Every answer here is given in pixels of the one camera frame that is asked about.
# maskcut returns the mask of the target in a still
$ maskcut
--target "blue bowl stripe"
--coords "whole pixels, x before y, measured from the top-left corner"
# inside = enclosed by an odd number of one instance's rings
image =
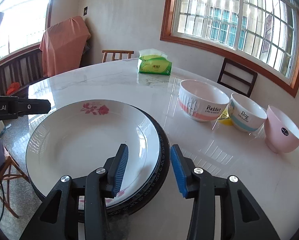
[[[249,132],[254,132],[256,131],[258,128],[251,128],[249,126],[247,126],[246,124],[242,123],[241,121],[239,121],[233,114],[230,116],[230,119],[236,124],[238,125],[240,128],[249,131]]]

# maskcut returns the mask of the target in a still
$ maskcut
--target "window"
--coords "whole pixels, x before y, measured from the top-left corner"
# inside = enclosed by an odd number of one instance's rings
[[[166,0],[160,40],[227,57],[296,96],[299,8],[294,0]]]
[[[242,51],[290,83],[297,57],[297,27],[294,0],[176,0],[172,35],[185,34]]]
[[[40,42],[46,29],[46,14],[51,0],[4,0],[0,26],[0,58]]]

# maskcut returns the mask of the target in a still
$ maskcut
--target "metal screw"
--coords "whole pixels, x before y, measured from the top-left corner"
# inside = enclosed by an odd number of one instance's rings
[[[103,173],[105,173],[105,169],[104,168],[98,168],[97,170],[96,170],[96,173],[97,174],[103,174]]]
[[[69,181],[69,176],[65,175],[63,177],[60,178],[61,182],[68,182]]]
[[[236,176],[230,176],[230,181],[231,182],[238,182],[239,179]]]
[[[195,168],[194,169],[194,172],[196,173],[196,174],[202,174],[203,173],[203,169],[202,168]]]

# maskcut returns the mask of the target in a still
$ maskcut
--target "window glass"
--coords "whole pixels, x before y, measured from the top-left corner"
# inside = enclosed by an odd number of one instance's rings
[[[4,0],[0,25],[0,58],[40,42],[45,31],[50,0]]]
[[[298,24],[294,0],[180,0],[180,3],[177,32],[241,50],[291,78]]]

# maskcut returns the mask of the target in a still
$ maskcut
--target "stacked plates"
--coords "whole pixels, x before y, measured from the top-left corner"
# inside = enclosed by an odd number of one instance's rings
[[[43,199],[63,175],[87,176],[127,144],[129,158],[121,191],[106,199],[109,215],[132,214],[162,186],[169,168],[169,144],[147,113],[111,100],[76,102],[58,109],[32,134],[26,166],[36,194]]]

